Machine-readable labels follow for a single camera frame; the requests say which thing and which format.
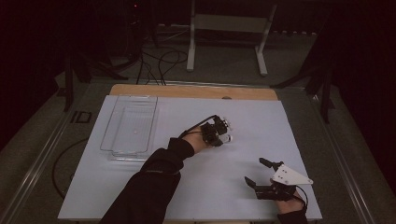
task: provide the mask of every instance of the white table surface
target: white table surface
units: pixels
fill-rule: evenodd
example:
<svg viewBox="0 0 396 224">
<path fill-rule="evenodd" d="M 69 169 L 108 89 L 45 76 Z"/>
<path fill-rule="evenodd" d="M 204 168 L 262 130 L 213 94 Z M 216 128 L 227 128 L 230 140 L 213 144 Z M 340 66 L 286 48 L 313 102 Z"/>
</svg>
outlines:
<svg viewBox="0 0 396 224">
<path fill-rule="evenodd" d="M 108 152 L 100 150 L 116 100 L 117 96 L 107 96 L 104 101 L 60 219 L 100 219 L 142 165 L 139 161 L 110 161 Z M 270 185 L 275 172 L 260 164 L 260 157 L 283 161 L 309 176 L 280 101 L 159 97 L 157 108 L 155 148 L 166 147 L 170 137 L 212 115 L 226 117 L 233 127 L 231 143 L 185 160 L 165 220 L 275 220 L 275 204 L 257 200 L 244 179 L 247 176 L 258 185 Z M 321 219 L 312 187 L 301 187 L 309 199 L 307 218 Z"/>
</svg>

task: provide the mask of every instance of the transparent plastic bin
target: transparent plastic bin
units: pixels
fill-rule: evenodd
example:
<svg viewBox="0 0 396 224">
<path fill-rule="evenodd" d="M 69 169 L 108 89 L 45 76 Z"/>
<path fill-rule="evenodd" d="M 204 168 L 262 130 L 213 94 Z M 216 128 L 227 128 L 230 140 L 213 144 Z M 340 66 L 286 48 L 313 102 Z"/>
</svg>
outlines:
<svg viewBox="0 0 396 224">
<path fill-rule="evenodd" d="M 101 149 L 117 161 L 145 161 L 153 152 L 155 96 L 119 96 L 114 105 Z"/>
</svg>

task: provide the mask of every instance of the hand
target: hand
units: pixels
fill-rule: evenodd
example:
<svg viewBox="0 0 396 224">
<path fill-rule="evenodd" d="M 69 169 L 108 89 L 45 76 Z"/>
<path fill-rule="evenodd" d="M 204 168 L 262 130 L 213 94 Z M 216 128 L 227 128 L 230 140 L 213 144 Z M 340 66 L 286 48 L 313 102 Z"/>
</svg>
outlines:
<svg viewBox="0 0 396 224">
<path fill-rule="evenodd" d="M 294 192 L 294 196 L 301 199 L 300 194 L 297 190 Z M 291 198 L 288 201 L 275 201 L 279 214 L 286 214 L 289 212 L 301 211 L 304 207 L 303 203 L 295 198 Z"/>
<path fill-rule="evenodd" d="M 186 136 L 183 137 L 183 139 L 192 145 L 195 154 L 200 152 L 202 149 L 211 147 L 209 144 L 204 142 L 200 126 L 192 129 Z"/>
</svg>

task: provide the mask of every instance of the black sleeve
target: black sleeve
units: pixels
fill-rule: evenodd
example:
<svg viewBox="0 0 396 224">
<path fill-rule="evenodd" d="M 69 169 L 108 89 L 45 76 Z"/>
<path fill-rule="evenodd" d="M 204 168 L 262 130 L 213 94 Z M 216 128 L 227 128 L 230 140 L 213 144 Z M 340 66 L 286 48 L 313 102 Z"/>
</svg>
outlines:
<svg viewBox="0 0 396 224">
<path fill-rule="evenodd" d="M 307 224 L 305 216 L 306 209 L 297 212 L 290 212 L 282 215 L 277 215 L 280 223 L 282 224 Z"/>
<path fill-rule="evenodd" d="M 190 143 L 171 138 L 168 149 L 156 150 L 140 172 L 131 177 L 100 223 L 162 224 L 183 161 L 193 155 Z"/>
</svg>

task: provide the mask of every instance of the dark background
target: dark background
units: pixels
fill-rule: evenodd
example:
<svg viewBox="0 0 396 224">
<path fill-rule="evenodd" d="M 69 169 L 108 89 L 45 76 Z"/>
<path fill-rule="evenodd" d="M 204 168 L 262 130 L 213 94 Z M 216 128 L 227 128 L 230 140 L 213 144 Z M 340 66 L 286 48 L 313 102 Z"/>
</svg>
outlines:
<svg viewBox="0 0 396 224">
<path fill-rule="evenodd" d="M 105 47 L 106 35 L 100 33 L 100 22 L 92 4 L 100 7 L 108 1 L 2 1 L 0 148 L 58 90 L 53 78 L 64 70 L 67 41 L 84 46 L 92 55 L 106 56 L 111 51 Z M 335 57 L 332 83 L 339 87 L 379 167 L 396 192 L 396 166 L 393 165 L 396 162 L 396 7 L 391 1 L 374 0 L 349 1 L 348 4 L 282 3 L 272 29 L 289 34 L 314 32 L 320 36 L 334 5 L 339 9 L 339 25 L 333 27 L 332 34 L 342 35 L 342 47 Z M 190 7 L 190 2 L 185 0 L 158 1 L 151 16 L 156 22 L 168 25 L 189 24 Z M 256 16 L 262 8 L 250 7 L 246 1 L 202 0 L 197 10 Z M 122 13 L 109 12 L 119 16 Z M 332 43 L 334 35 L 321 38 L 324 43 Z M 325 54 L 329 46 L 318 47 Z"/>
</svg>

